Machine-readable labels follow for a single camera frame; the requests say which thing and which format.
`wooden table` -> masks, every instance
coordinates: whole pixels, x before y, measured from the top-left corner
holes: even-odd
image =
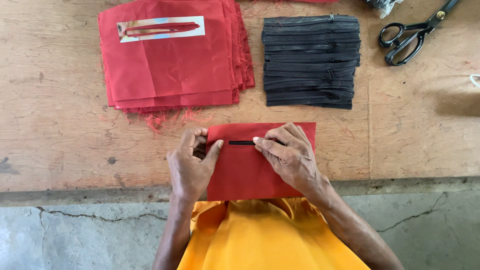
[[[169,187],[167,149],[198,123],[155,134],[106,105],[96,18],[127,1],[1,2],[0,191]],[[360,0],[241,2],[257,87],[200,124],[315,121],[332,180],[480,175],[480,88],[468,78],[480,73],[480,2],[461,1],[405,66],[388,67],[377,42],[386,24],[422,22],[443,2],[405,0],[383,20]],[[330,12],[360,20],[353,110],[266,107],[263,18]]]

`hand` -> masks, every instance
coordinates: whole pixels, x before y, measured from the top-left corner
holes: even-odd
[[[223,140],[216,141],[205,154],[208,130],[203,127],[183,132],[180,145],[167,154],[173,193],[182,202],[195,203],[210,182]]]
[[[307,198],[320,194],[324,184],[330,184],[318,170],[312,145],[300,126],[287,123],[269,130],[265,138],[253,138],[253,142],[283,181]]]

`stack of black zippers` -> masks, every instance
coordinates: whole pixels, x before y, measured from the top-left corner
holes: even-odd
[[[267,106],[352,109],[360,25],[346,15],[264,18]]]

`concrete floor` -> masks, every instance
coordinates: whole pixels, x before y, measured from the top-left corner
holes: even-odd
[[[480,269],[480,192],[345,196],[410,270]],[[168,203],[0,208],[0,270],[150,269]]]

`white cord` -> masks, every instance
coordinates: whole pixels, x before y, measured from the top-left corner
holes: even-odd
[[[475,81],[474,77],[480,78],[480,75],[478,74],[470,75],[470,80],[473,82],[473,84],[476,85],[477,87],[480,87],[480,85]]]

